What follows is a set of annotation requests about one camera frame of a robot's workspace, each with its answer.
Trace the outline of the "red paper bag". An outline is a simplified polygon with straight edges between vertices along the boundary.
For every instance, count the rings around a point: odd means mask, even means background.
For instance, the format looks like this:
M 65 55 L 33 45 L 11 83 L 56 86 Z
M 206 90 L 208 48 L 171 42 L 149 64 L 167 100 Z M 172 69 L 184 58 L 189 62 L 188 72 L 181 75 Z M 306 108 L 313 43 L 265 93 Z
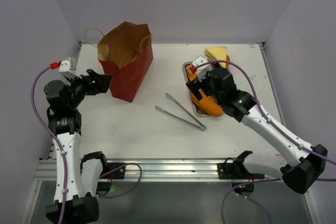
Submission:
M 97 48 L 105 74 L 113 75 L 110 91 L 114 98 L 132 102 L 153 61 L 152 34 L 148 24 L 123 22 L 104 34 L 87 28 L 87 43 Z

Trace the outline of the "twisted yellow fake bread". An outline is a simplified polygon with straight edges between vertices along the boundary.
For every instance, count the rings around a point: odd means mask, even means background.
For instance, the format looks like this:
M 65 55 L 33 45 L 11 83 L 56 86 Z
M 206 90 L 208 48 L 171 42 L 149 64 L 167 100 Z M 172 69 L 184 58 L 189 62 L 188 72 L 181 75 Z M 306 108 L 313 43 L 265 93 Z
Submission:
M 187 74 L 187 80 L 193 81 L 194 79 L 197 79 L 197 72 L 192 72 L 190 69 L 186 71 Z

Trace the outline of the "round orange fake bun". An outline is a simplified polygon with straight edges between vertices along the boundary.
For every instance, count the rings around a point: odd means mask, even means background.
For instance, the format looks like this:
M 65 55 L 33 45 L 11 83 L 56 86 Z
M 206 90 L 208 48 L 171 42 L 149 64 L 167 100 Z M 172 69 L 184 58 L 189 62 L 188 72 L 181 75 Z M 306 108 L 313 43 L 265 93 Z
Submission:
M 214 61 L 214 60 L 226 60 L 226 61 L 230 61 L 230 57 L 228 55 L 215 55 L 215 56 L 208 56 L 209 61 Z M 213 63 L 212 66 L 214 68 L 225 68 L 228 69 L 229 68 L 229 64 L 225 63 L 225 62 L 217 62 L 217 63 Z

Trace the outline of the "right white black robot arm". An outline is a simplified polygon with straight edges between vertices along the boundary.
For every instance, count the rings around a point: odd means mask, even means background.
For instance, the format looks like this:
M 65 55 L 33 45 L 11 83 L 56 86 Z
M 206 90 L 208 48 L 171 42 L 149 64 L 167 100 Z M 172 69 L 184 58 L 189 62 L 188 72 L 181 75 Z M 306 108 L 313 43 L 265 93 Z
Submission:
M 202 91 L 210 95 L 225 115 L 252 129 L 281 155 L 276 159 L 244 151 L 232 163 L 221 165 L 226 173 L 238 178 L 268 175 L 282 179 L 290 189 L 304 194 L 324 172 L 327 149 L 300 139 L 275 120 L 251 94 L 237 89 L 226 68 L 190 65 L 188 71 L 196 75 L 186 83 L 192 93 L 197 97 Z

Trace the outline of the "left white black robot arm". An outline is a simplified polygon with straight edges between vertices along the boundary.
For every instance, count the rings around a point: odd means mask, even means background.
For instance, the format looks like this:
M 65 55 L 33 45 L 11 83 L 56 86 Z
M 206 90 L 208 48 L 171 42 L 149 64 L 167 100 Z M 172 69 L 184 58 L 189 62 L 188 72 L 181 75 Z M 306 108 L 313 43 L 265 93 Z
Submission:
M 81 114 L 77 108 L 86 96 L 106 93 L 112 78 L 111 74 L 88 69 L 87 75 L 69 79 L 69 84 L 53 80 L 44 87 L 57 166 L 54 203 L 45 208 L 52 223 L 90 223 L 99 219 L 97 185 L 99 178 L 107 176 L 109 165 L 101 151 L 79 156 Z

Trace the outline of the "sliced fake bread piece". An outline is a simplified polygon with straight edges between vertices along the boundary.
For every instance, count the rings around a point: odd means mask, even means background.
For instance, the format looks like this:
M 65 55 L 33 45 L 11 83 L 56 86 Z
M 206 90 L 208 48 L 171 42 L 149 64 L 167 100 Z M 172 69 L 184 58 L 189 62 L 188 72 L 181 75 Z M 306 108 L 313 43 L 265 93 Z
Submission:
M 207 59 L 208 59 L 208 56 L 228 55 L 227 47 L 208 47 L 204 50 L 204 54 Z

